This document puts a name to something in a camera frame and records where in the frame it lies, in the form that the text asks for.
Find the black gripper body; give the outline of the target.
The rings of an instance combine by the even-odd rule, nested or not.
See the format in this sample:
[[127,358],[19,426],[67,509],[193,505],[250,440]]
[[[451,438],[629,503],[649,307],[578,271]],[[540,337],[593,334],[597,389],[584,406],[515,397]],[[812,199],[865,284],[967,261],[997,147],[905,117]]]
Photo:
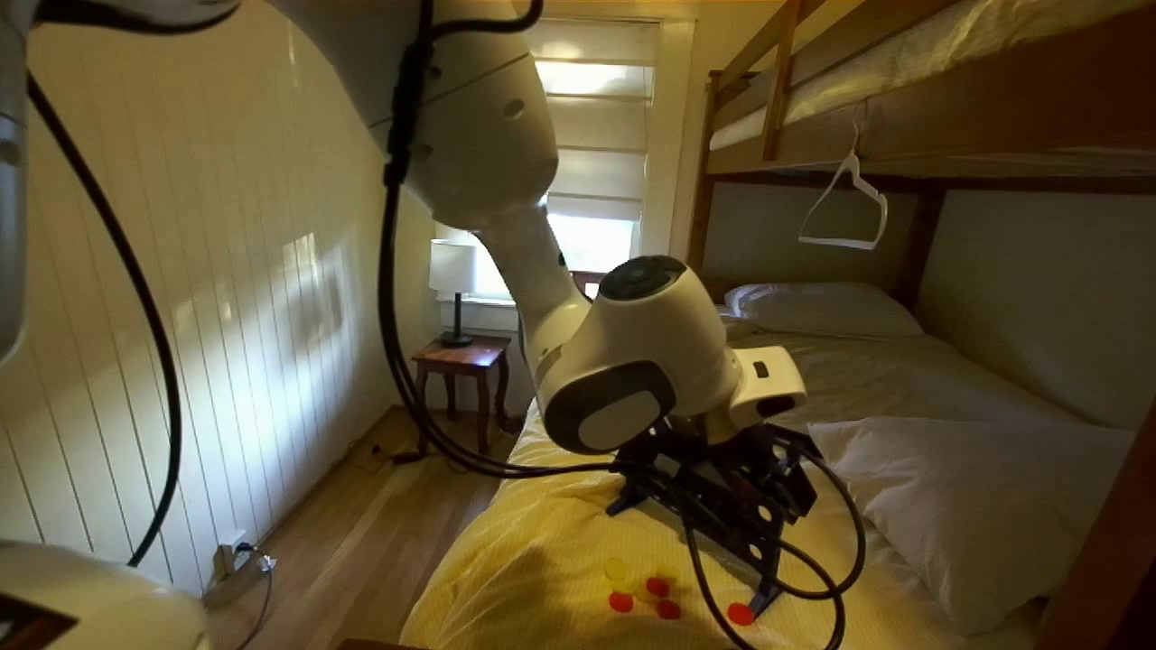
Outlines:
[[616,452],[614,467],[626,483],[614,509],[626,512],[658,499],[714,543],[770,543],[817,503],[800,470],[806,459],[817,459],[817,446],[770,421],[723,446],[658,426]]

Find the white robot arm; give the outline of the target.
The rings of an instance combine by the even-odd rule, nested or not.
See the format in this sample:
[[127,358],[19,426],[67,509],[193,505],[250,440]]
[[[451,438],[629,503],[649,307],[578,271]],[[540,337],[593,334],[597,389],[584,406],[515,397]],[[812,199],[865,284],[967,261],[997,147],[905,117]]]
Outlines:
[[781,526],[806,515],[810,438],[761,418],[800,375],[781,346],[731,346],[699,277],[672,258],[614,269],[597,295],[572,284],[546,223],[556,146],[527,60],[533,12],[445,17],[434,0],[301,17],[339,71],[377,92],[385,188],[416,188],[496,258],[527,325],[540,421],[581,474],[616,474],[629,505],[664,503],[690,545],[755,573],[755,606],[784,580]]

